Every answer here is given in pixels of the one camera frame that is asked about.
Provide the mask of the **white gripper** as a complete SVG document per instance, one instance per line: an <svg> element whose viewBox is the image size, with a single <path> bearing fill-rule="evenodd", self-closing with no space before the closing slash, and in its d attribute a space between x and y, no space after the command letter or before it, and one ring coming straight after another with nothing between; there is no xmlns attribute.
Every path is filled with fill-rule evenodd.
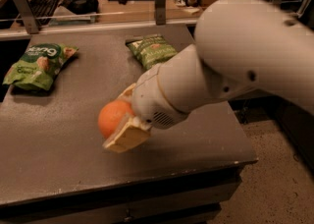
<svg viewBox="0 0 314 224"><path fill-rule="evenodd" d="M160 64L155 65L118 96L119 100L131 102L136 116L127 113L123 117L114 133L104 141L105 149L126 152L148 140L152 126L169 129L188 117L188 113L176 109L165 97L158 81L160 68Z"/></svg>

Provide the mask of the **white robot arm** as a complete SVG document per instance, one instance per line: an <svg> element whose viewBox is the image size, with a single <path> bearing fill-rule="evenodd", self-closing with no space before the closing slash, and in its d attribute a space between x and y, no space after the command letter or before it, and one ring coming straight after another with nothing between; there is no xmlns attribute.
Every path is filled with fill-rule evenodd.
<svg viewBox="0 0 314 224"><path fill-rule="evenodd" d="M120 94L131 111L103 146L128 151L152 128L254 89L314 113L314 31L264 0L219 0L199 17L192 44Z"/></svg>

